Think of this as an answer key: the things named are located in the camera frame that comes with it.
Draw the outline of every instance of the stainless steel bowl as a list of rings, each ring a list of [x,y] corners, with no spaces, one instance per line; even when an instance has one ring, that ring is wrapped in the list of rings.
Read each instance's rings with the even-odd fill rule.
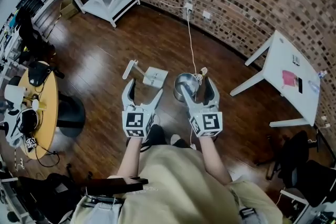
[[[190,73],[182,73],[177,76],[174,82],[174,96],[181,102],[184,102],[181,86],[184,85],[191,97],[195,97],[198,88],[200,87],[198,80]]]

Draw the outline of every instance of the yellow tabletop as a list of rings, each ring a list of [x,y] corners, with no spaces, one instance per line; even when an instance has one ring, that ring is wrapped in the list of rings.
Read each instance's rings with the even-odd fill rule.
[[[47,106],[47,109],[43,111],[43,115],[42,111],[38,110],[39,123],[41,123],[42,120],[42,124],[40,128],[35,131],[34,138],[36,139],[37,144],[40,146],[37,146],[32,151],[28,152],[27,148],[25,148],[26,144],[24,143],[23,145],[21,145],[21,150],[29,158],[36,159],[37,156],[40,159],[47,153],[43,148],[45,148],[46,150],[50,149],[55,134],[58,115],[58,89],[56,77],[54,72],[51,72],[46,79],[44,86],[42,84],[41,86],[35,88],[29,83],[28,70],[26,70],[20,80],[19,86],[28,88],[30,93],[29,97],[31,97],[34,93],[40,94],[40,102],[44,103]]]

